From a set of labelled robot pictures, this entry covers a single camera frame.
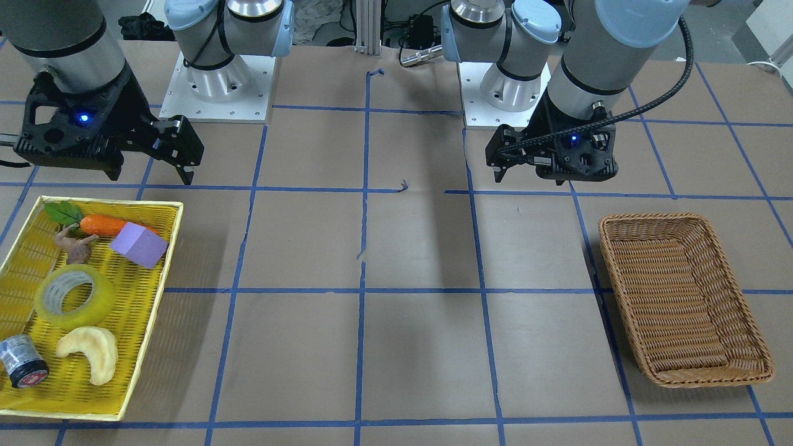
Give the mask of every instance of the carrot leaf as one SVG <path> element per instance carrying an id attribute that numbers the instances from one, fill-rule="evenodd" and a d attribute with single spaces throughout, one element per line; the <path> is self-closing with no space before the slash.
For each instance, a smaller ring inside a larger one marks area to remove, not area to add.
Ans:
<path id="1" fill-rule="evenodd" d="M 82 212 L 80 208 L 69 203 L 46 203 L 44 204 L 44 212 L 50 217 L 50 220 L 64 226 L 69 226 L 82 220 Z"/>

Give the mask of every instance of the white mounting plate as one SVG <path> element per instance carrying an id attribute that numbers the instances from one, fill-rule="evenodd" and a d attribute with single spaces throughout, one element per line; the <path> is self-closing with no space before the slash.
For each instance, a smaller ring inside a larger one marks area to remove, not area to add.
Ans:
<path id="1" fill-rule="evenodd" d="M 482 78 L 488 71 L 492 63 L 488 62 L 461 62 L 458 64 L 458 72 L 460 74 L 460 91 L 462 92 L 462 108 L 465 111 L 465 127 L 467 129 L 482 129 L 493 130 L 499 125 L 507 124 L 514 127 L 516 130 L 526 128 L 534 113 L 534 108 L 539 102 L 540 96 L 545 92 L 548 81 L 550 80 L 550 70 L 548 64 L 542 68 L 540 74 L 540 94 L 537 99 L 533 101 L 531 107 L 523 112 L 505 112 L 499 110 L 494 106 L 488 104 L 482 93 L 479 91 L 479 85 L 482 83 Z"/>
<path id="2" fill-rule="evenodd" d="M 174 74 L 170 77 L 168 91 L 159 110 L 160 118 L 183 114 L 191 122 L 237 122 L 262 124 L 270 109 L 273 90 L 275 58 L 267 56 L 242 56 L 251 70 L 253 85 L 246 96 L 232 102 L 207 102 L 201 100 L 187 82 L 187 70 L 179 53 Z"/>

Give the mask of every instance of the banana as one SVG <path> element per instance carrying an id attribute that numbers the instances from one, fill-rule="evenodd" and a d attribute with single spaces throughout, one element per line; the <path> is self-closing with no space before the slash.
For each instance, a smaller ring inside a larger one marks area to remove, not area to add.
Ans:
<path id="1" fill-rule="evenodd" d="M 100 327 L 79 327 L 60 338 L 55 356 L 63 358 L 82 352 L 91 366 L 91 384 L 101 386 L 116 373 L 118 349 L 116 337 Z"/>

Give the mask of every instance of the roll of tape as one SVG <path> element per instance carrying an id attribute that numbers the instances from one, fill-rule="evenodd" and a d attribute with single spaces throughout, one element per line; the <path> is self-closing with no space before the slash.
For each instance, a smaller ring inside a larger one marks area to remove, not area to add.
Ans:
<path id="1" fill-rule="evenodd" d="M 63 299 L 75 287 L 91 285 L 91 294 L 78 309 L 63 312 Z M 96 268 L 74 263 L 51 272 L 39 285 L 33 305 L 42 319 L 57 327 L 73 330 L 96 325 L 104 319 L 116 302 L 113 284 Z"/>

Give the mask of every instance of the orange carrot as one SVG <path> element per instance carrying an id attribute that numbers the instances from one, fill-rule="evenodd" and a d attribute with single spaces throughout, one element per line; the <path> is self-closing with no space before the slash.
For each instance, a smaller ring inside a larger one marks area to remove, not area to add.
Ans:
<path id="1" fill-rule="evenodd" d="M 99 213 L 90 213 L 82 218 L 80 221 L 80 229 L 86 234 L 96 234 L 98 236 L 117 236 L 121 232 L 121 228 L 128 222 L 120 218 L 108 217 Z M 149 228 L 146 225 L 141 225 L 144 228 L 159 235 L 154 228 Z"/>

